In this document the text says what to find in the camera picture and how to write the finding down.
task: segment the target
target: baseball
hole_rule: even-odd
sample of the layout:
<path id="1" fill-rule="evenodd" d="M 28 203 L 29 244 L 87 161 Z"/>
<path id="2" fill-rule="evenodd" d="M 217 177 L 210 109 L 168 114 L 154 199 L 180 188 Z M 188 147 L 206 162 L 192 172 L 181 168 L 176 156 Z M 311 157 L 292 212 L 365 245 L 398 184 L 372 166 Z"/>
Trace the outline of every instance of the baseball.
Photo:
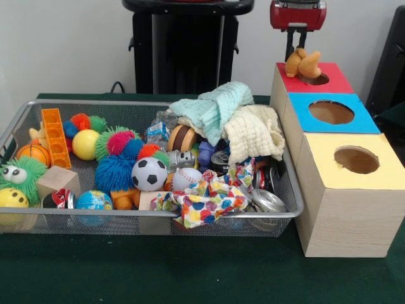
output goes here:
<path id="1" fill-rule="evenodd" d="M 182 168 L 177 170 L 171 180 L 172 191 L 183 191 L 189 185 L 199 182 L 203 179 L 200 171 L 194 168 Z"/>

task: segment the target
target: light green cloth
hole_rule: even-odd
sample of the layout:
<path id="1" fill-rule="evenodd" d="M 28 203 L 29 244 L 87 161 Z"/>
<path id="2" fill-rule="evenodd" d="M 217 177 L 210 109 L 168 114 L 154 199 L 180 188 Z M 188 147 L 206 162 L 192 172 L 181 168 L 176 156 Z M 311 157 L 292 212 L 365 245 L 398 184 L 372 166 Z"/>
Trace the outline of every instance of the light green cloth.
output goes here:
<path id="1" fill-rule="evenodd" d="M 223 126 L 239 106 L 253 104 L 250 88 L 241 82 L 228 82 L 198 99 L 181 99 L 170 105 L 178 117 L 187 117 L 193 125 L 202 129 L 212 146 L 221 139 Z"/>

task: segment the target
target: metal basket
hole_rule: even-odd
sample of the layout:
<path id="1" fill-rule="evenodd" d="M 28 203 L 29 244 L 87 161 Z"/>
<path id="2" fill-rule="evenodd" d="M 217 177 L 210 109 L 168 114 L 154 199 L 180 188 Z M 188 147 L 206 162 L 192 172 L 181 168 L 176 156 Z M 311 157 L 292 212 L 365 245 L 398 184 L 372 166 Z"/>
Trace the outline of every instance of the metal basket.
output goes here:
<path id="1" fill-rule="evenodd" d="M 59 108 L 62 121 L 74 114 L 104 117 L 109 125 L 122 125 L 140 133 L 145 132 L 157 111 L 166 110 L 169 103 L 119 101 L 31 101 L 20 108 L 0 138 L 1 161 L 11 159 L 30 138 L 28 130 L 38 128 L 41 110 Z M 95 189 L 96 161 L 82 161 L 71 155 L 72 170 L 78 173 L 82 191 Z M 301 214 L 303 202 L 296 173 L 286 147 L 283 161 L 278 164 L 279 178 L 275 194 L 287 207 L 285 213 L 235 212 L 215 223 L 184 229 L 173 218 L 175 212 L 121 210 L 64 210 L 42 208 L 0 208 L 1 217 L 20 217 L 13 226 L 0 225 L 0 232 L 43 234 L 121 234 L 121 235 L 181 235 L 181 236 L 266 236 L 278 237 L 290 220 Z"/>

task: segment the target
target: black cart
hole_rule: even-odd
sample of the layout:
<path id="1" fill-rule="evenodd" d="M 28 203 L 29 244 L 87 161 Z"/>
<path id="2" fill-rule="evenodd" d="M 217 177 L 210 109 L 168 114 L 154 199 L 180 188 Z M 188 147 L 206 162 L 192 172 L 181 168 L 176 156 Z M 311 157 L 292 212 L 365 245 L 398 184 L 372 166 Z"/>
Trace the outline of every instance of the black cart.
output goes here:
<path id="1" fill-rule="evenodd" d="M 129 50 L 138 93 L 200 94 L 230 81 L 238 52 L 235 16 L 250 12 L 254 0 L 122 3 L 134 12 Z"/>

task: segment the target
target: blue puffer ball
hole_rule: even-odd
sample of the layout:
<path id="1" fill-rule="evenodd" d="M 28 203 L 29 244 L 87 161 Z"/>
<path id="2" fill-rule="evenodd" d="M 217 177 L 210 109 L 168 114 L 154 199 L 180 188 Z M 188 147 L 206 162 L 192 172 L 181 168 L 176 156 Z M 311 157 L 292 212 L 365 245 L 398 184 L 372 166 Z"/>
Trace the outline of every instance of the blue puffer ball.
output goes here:
<path id="1" fill-rule="evenodd" d="M 131 139 L 124 150 L 122 150 L 122 155 L 128 158 L 129 160 L 136 160 L 139 154 L 139 151 L 144 146 L 144 142 L 140 139 Z"/>
<path id="2" fill-rule="evenodd" d="M 73 139 L 76 134 L 78 133 L 78 129 L 76 126 L 68 120 L 67 122 L 63 123 L 63 132 L 65 133 L 65 136 L 69 139 Z"/>
<path id="3" fill-rule="evenodd" d="M 133 187 L 132 167 L 135 160 L 126 159 L 123 155 L 111 155 L 103 158 L 96 169 L 96 187 L 104 193 L 127 191 Z"/>

